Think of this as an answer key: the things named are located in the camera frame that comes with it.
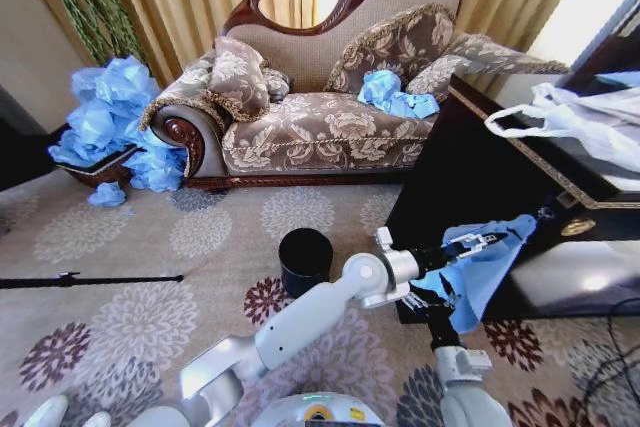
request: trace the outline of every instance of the black cup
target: black cup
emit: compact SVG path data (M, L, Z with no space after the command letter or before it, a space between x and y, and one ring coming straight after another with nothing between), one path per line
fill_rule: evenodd
M292 230L280 242L278 255L282 286L292 297L298 298L313 286L329 281L333 247L317 230Z

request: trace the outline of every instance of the patterned rug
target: patterned rug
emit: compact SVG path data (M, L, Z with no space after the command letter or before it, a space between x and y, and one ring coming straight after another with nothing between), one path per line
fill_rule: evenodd
M208 195L129 191L117 208L85 201L90 189L64 172L0 193L3 277L185 274L181 284L10 290L0 295L0 427L21 425L41 402L66 393L65 424L107 410L115 426L178 397L178 372L217 339L248 335L290 302L277 246L305 226L333 243L332 278L353 253L373 247L399 186L239 189ZM615 321L626 350L640 322ZM640 425L623 377L582 408L598 365L615 359L604 319L488 323L465 336L494 369L486 390L518 427ZM401 325L393 306L351 308L319 341L247 387L224 425L248 426L272 400L328 390L369 404L389 425L442 426L430 336ZM616 362L604 376L618 372ZM636 384L640 371L632 370Z

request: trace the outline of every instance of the blue cloth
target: blue cloth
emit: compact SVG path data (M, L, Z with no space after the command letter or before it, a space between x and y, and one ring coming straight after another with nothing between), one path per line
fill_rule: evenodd
M640 71L611 72L596 74L596 78L607 84L624 85L626 87L640 87Z
M135 144L144 151L123 164L133 171L132 186L157 192L180 187L183 149L162 142L149 129L138 131L145 107L160 93L145 65L129 56L113 59L105 68L81 69L71 76L71 91L80 106L67 116L71 129L49 147L56 162L90 167ZM96 191L100 195L95 201L105 192Z
M103 182L89 196L89 203L96 207L115 207L122 204L126 196L117 182Z
M358 100L396 117L424 119L440 110L431 94L412 95L400 91L400 78L390 70L377 70L364 76Z
M509 271L522 245L535 231L536 220L530 215L520 215L511 221L491 221L488 224L470 224L447 229L443 245L451 239L467 233L507 233L508 236L481 252L458 260L443 269L427 273L424 279L411 283L425 290L433 290L443 299L447 298L439 274L451 284L461 297L451 315L451 324L460 334L471 332L480 322L484 309L500 282Z

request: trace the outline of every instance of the black cable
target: black cable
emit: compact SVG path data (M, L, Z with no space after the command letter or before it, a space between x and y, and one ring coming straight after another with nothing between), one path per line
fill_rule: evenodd
M600 367L598 367L598 369L593 373L593 375L589 379L589 383L585 387L585 390L591 388L591 385L593 384L593 381L595 381L596 378L598 377L598 375L600 375L600 373L602 371L604 371L605 367L607 367L607 366L609 366L611 364L615 364L616 362L621 362L623 360L622 357L624 357L624 358L629 357L631 354L633 354L637 350L640 350L640 344L638 344L638 345L632 347L631 349L627 350L624 354L622 354L622 356L619 356L618 358L609 359L609 360L601 362L600 363Z
M640 364L640 359L634 360L633 362L631 362L629 364L629 369L631 369L632 367L635 367L638 364ZM585 396L582 399L583 405L585 405L585 412L588 412L586 406L589 403L589 399L591 397L593 397L593 395L595 395L595 393L598 390L600 390L601 387L604 387L605 384L611 382L612 380L616 380L618 377L621 377L622 375L624 375L624 376L626 376L628 378L629 372L625 372L624 370L621 370L620 372L616 372L615 374L611 375L610 377L607 377L606 379L602 379L600 382L598 382L597 384L595 384L593 386L593 389L588 393L589 395L586 395L586 391L585 391Z
M618 339L616 339L616 336L613 335L613 314L615 313L616 310L618 310L618 308L622 307L623 305L629 304L631 302L639 302L639 301L640 301L640 297L633 297L631 299L626 299L621 302L618 302L613 307L611 307L611 310L609 311L609 315L607 316L607 328L609 330L609 337L611 337L611 341L613 342L613 345L616 348L616 354L618 355L620 360L622 360L622 365L624 366L623 372L627 380L627 385L629 386L629 390L631 390L631 393L633 394L633 398L635 399L638 407L640 407L640 395L638 395L638 391L636 390L635 386L633 385L633 382L631 381L631 375L629 375L629 366L627 365L627 360L622 355L622 349L620 349L620 344L618 343Z
M634 361L631 364L627 364L627 357L629 357L631 354L633 354L634 352L636 352L637 350L640 350L640 344L636 345L632 348L630 348L627 352L625 352L624 354L622 353L622 349L620 348L620 344L618 343L618 339L616 339L616 336L613 333L613 316L615 314L615 312L622 307L623 305L629 304L631 302L640 302L640 297L633 297L630 299L625 299L622 300L614 305L611 306L611 308L609 309L609 312L607 314L607 330L609 332L609 337L611 338L611 343L613 344L615 350L616 350L616 355L617 357L614 359L609 359L606 361L603 361L600 363L600 365L598 366L598 368L596 369L596 371L593 373L593 375L589 378L589 381L587 382L587 385L585 387L585 391L584 391L584 395L582 396L582 409L577 409L575 411L575 418L574 418L574 422L578 422L578 415L580 413L580 410L584 410L584 413L589 416L589 402L591 397L593 397L595 395L595 393L600 390L601 387L603 387L604 385L606 385L608 382L611 382L617 378L619 378L620 376L624 375L625 379L627 381L627 385L629 386L629 390L631 391L634 400L636 401L636 404L638 405L638 408L640 408L640 396L638 395L638 392L635 388L635 386L633 385L633 381L631 380L631 375L629 373L629 369L631 369L632 367L635 367L636 365L640 364L640 360ZM594 382L597 380L598 376L600 375L600 373L605 369L605 367L615 364L616 362L621 362L622 363L622 370L616 372L615 374L600 380L599 382L597 382L596 384L594 384Z

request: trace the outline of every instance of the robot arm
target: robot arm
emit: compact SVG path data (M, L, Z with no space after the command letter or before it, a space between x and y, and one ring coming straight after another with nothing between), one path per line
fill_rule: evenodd
M242 399L242 382L263 377L319 338L343 317L350 300L357 299L362 308L369 309L406 298L410 294L410 280L422 278L427 271L444 267L451 260L475 253L500 239L465 236L444 248L396 251L391 248L392 239L384 227L378 230L376 240L380 247L378 256L360 253L350 257L338 281L315 286L269 319L254 336L226 337L191 361L180 373L185 399L180 407L185 416L182 425L216 425ZM474 363L473 357L460 346L455 331L453 334L455 341L435 349L438 373L447 392L442 403L445 425L510 427L504 409L479 387L482 362ZM486 411L490 412L490 424L474 421L474 417L480 420L486 416L470 415L468 410L482 410L484 404L489 406ZM163 422L166 412L158 414L153 410L143 413L130 427L168 425ZM174 420L171 425L180 424Z

